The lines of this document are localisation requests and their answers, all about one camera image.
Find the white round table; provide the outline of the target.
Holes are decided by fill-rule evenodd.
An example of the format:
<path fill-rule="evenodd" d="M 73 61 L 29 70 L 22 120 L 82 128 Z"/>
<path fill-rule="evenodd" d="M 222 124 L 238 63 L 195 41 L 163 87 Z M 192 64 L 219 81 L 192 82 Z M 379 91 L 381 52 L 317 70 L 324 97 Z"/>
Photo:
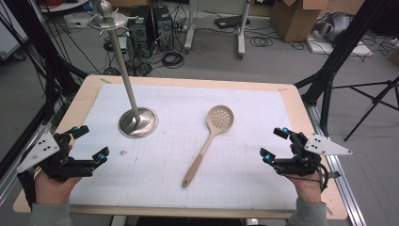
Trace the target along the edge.
<path fill-rule="evenodd" d="M 36 0 L 42 12 L 59 12 L 82 7 L 89 0 Z"/>

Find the white bench power supply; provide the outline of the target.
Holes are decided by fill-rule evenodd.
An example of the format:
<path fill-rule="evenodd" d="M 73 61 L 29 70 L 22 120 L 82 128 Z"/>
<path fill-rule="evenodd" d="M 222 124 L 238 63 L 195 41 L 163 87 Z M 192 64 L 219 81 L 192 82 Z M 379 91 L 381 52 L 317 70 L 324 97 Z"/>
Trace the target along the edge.
<path fill-rule="evenodd" d="M 129 53 L 128 53 L 128 46 L 127 46 L 127 38 L 126 37 L 119 37 L 119 45 L 120 51 L 124 61 L 129 60 Z"/>

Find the flat black device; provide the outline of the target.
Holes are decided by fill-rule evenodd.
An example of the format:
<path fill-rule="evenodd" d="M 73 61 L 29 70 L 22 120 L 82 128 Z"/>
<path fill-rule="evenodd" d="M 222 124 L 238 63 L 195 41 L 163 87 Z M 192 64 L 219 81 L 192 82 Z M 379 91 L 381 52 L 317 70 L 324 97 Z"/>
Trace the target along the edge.
<path fill-rule="evenodd" d="M 242 25 L 242 21 L 243 21 L 242 16 L 230 16 L 230 17 L 215 19 L 215 25 L 219 29 L 240 28 Z"/>

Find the black tripod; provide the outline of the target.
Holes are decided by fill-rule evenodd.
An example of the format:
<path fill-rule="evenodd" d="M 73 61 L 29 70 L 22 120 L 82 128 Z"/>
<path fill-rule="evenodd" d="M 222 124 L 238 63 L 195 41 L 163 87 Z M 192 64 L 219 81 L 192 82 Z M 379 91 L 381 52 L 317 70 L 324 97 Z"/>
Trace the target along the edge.
<path fill-rule="evenodd" d="M 376 94 L 376 95 L 371 95 L 369 93 L 366 93 L 363 90 L 360 90 L 360 88 L 372 87 L 372 86 L 384 86 L 384 88 L 380 92 L 378 92 L 378 94 Z M 393 110 L 399 112 L 399 75 L 396 78 L 394 78 L 393 80 L 387 80 L 387 81 L 383 81 L 383 82 L 374 82 L 374 83 L 362 83 L 362 84 L 355 84 L 355 85 L 338 86 L 338 87 L 333 87 L 333 89 L 352 89 L 356 93 L 368 98 L 371 101 L 371 105 L 367 108 L 366 112 L 359 119 L 359 121 L 354 126 L 354 128 L 344 138 L 344 141 L 348 141 L 349 138 L 351 138 L 355 134 L 355 132 L 358 130 L 358 128 L 364 123 L 364 121 L 370 116 L 372 111 L 378 105 L 384 105 L 390 109 L 393 109 Z M 384 101 L 385 96 L 391 90 L 394 91 L 396 105 L 392 105 L 392 104 L 389 104 Z"/>

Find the metal utensil stand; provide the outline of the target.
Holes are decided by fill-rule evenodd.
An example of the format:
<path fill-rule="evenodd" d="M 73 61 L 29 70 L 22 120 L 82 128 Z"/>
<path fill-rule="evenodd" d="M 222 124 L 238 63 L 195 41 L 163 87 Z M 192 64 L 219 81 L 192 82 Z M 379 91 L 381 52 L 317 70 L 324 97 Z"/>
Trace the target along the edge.
<path fill-rule="evenodd" d="M 90 18 L 89 25 L 97 29 L 100 34 L 104 32 L 108 34 L 131 105 L 131 109 L 121 115 L 118 128 L 128 138 L 146 137 L 155 131 L 159 119 L 154 110 L 137 106 L 117 35 L 118 29 L 127 29 L 125 26 L 127 22 L 136 19 L 136 17 L 127 17 L 119 13 L 116 9 L 113 9 L 107 0 L 95 0 L 95 8 L 97 9 L 97 13 Z"/>

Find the aluminium rail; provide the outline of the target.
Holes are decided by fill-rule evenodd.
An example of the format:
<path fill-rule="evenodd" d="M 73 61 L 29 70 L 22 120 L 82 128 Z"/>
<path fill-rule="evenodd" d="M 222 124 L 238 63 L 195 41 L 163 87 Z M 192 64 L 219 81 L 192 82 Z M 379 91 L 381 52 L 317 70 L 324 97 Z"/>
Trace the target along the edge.
<path fill-rule="evenodd" d="M 312 124 L 312 127 L 313 127 L 315 133 L 326 138 L 326 139 L 330 139 L 329 135 L 322 130 L 322 127 L 320 125 L 321 114 L 319 113 L 319 110 L 317 109 L 317 107 L 305 104 L 305 108 L 306 108 L 308 115 L 311 119 L 311 124 Z M 335 183 L 339 190 L 340 197 L 342 198 L 343 205 L 345 207 L 347 216 L 349 218 L 350 226 L 367 226 L 367 224 L 364 220 L 363 214 L 361 213 L 361 211 L 359 209 L 359 205 L 357 203 L 355 195 L 354 195 L 354 193 L 350 187 L 350 184 L 347 180 L 347 177 L 345 175 L 345 172 L 344 172 L 343 166 L 339 160 L 339 157 L 337 155 L 328 155 L 326 157 L 326 161 L 327 161 L 328 166 L 333 171 L 338 171 L 341 174 L 341 176 L 339 178 L 335 179 Z"/>
<path fill-rule="evenodd" d="M 16 190 L 16 185 L 18 184 L 16 169 L 20 165 L 24 152 L 34 145 L 46 130 L 46 126 L 40 125 L 35 129 L 23 132 L 22 138 L 11 148 L 16 155 L 0 178 L 0 207 L 7 201 L 10 194 Z"/>

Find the large cardboard box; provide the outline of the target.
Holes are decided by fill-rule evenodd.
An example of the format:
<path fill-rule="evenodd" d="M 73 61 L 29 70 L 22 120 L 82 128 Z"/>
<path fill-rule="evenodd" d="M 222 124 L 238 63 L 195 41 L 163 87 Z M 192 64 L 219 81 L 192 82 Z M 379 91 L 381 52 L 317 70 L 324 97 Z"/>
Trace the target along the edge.
<path fill-rule="evenodd" d="M 328 0 L 275 0 L 270 23 L 283 41 L 305 41 L 327 7 Z"/>

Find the person's left hand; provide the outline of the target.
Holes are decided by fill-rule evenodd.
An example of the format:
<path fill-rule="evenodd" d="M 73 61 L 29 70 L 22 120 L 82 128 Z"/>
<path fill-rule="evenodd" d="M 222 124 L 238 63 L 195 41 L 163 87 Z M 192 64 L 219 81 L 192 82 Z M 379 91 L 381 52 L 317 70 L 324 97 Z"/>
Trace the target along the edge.
<path fill-rule="evenodd" d="M 40 171 L 35 177 L 36 204 L 60 205 L 68 202 L 73 188 L 80 181 L 81 177 L 72 177 L 59 182 Z"/>

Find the white flat board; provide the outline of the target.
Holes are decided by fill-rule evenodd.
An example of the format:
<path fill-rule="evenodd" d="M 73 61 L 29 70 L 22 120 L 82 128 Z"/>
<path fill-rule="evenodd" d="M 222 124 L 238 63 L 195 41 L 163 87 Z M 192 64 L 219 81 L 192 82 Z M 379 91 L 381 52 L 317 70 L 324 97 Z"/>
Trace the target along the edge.
<path fill-rule="evenodd" d="M 330 55 L 334 50 L 332 43 L 317 32 L 312 32 L 306 43 L 313 54 Z M 362 41 L 358 43 L 351 53 L 352 57 L 371 57 L 372 55 L 372 51 Z"/>

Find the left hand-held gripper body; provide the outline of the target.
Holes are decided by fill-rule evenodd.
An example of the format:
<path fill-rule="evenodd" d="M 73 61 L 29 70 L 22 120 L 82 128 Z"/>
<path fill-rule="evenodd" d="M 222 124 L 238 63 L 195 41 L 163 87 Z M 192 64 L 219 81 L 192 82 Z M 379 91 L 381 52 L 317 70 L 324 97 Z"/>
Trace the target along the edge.
<path fill-rule="evenodd" d="M 94 171 L 92 160 L 74 160 L 69 157 L 71 138 L 69 133 L 43 133 L 25 156 L 17 172 L 40 167 L 52 178 L 90 177 Z"/>

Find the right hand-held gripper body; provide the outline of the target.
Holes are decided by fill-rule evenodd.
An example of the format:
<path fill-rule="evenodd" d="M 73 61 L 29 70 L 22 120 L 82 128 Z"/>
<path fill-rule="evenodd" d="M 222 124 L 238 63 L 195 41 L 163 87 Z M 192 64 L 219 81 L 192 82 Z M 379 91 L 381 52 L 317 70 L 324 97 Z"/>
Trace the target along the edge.
<path fill-rule="evenodd" d="M 322 167 L 322 155 L 350 155 L 352 153 L 349 149 L 315 133 L 311 137 L 306 137 L 303 133 L 291 131 L 288 138 L 294 145 L 292 148 L 294 156 L 275 158 L 273 168 L 279 175 L 310 175 Z"/>

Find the beige slotted spoon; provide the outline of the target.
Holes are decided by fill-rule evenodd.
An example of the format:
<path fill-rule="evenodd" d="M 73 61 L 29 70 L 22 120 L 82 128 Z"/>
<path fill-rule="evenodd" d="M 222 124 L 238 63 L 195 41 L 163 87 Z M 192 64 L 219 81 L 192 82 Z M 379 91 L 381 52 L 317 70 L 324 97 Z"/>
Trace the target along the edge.
<path fill-rule="evenodd" d="M 234 122 L 234 115 L 229 107 L 225 105 L 216 105 L 208 111 L 206 122 L 210 131 L 210 135 L 205 141 L 193 164 L 184 176 L 182 187 L 188 187 L 194 179 L 195 174 L 200 167 L 200 163 L 205 156 L 214 137 L 227 132 L 232 127 Z"/>

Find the white grid mat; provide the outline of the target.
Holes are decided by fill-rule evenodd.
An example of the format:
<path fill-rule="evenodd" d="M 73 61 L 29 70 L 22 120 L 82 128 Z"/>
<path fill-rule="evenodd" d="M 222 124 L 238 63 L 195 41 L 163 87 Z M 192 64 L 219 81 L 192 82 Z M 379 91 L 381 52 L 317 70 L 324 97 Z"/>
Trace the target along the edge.
<path fill-rule="evenodd" d="M 289 126 L 277 91 L 133 87 L 139 105 L 159 119 L 147 137 L 125 137 L 118 128 L 129 107 L 125 88 L 105 84 L 86 117 L 88 134 L 72 148 L 76 159 L 89 159 L 103 147 L 106 163 L 73 189 L 73 204 L 292 210 L 293 185 L 265 164 L 260 149 L 279 158 L 291 157 L 289 141 L 274 135 Z M 232 127 L 212 140 L 194 179 L 182 187 L 187 171 L 210 135 L 206 117 L 216 105 L 229 107 Z"/>

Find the person's right hand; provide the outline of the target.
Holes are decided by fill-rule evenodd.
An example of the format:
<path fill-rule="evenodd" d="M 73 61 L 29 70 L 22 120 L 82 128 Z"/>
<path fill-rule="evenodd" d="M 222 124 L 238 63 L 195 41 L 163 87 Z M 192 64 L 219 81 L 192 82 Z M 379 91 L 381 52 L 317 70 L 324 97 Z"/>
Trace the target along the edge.
<path fill-rule="evenodd" d="M 320 177 L 317 172 L 306 176 L 286 175 L 291 181 L 297 193 L 297 196 L 303 202 L 321 203 Z"/>

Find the black computer tower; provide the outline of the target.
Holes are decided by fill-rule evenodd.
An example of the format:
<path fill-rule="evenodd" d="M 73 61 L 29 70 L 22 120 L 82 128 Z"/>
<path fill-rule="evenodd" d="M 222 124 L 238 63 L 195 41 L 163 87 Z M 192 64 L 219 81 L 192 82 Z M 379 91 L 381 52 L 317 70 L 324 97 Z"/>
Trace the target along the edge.
<path fill-rule="evenodd" d="M 161 51 L 174 49 L 173 21 L 166 6 L 156 6 L 152 10 L 157 41 Z"/>
<path fill-rule="evenodd" d="M 137 57 L 150 57 L 151 44 L 154 41 L 152 12 L 150 6 L 133 6 L 128 28 Z"/>

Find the silver grey appliance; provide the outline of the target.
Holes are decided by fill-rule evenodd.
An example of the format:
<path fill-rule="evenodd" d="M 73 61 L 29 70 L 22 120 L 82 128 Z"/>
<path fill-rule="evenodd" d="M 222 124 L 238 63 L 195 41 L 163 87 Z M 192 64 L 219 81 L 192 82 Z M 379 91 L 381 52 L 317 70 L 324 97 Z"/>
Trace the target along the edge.
<path fill-rule="evenodd" d="M 344 12 L 327 12 L 318 18 L 312 28 L 327 41 L 335 42 L 353 21 L 353 17 Z"/>

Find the black metal frame post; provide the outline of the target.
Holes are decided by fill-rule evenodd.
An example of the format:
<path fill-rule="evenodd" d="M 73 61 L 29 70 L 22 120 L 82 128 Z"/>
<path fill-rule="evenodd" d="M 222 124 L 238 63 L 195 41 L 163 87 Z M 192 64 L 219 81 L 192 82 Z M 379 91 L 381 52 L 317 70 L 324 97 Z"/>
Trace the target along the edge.
<path fill-rule="evenodd" d="M 56 114 L 57 100 L 65 97 L 71 101 L 80 89 L 72 76 L 75 74 L 85 79 L 88 74 L 68 63 L 59 54 L 29 0 L 0 0 L 0 6 L 8 7 L 40 56 L 40 59 L 31 56 L 29 47 L 22 41 L 13 25 L 0 16 L 0 22 L 28 53 L 37 74 L 45 79 L 45 104 L 42 112 L 43 120 L 48 122 Z"/>
<path fill-rule="evenodd" d="M 337 41 L 334 50 L 321 69 L 315 74 L 295 83 L 298 89 L 310 86 L 301 95 L 302 101 L 309 106 L 316 106 L 319 97 L 323 96 L 319 126 L 324 135 L 328 135 L 328 114 L 335 75 L 363 38 L 368 28 L 375 22 L 390 1 L 365 0 L 351 24 Z"/>

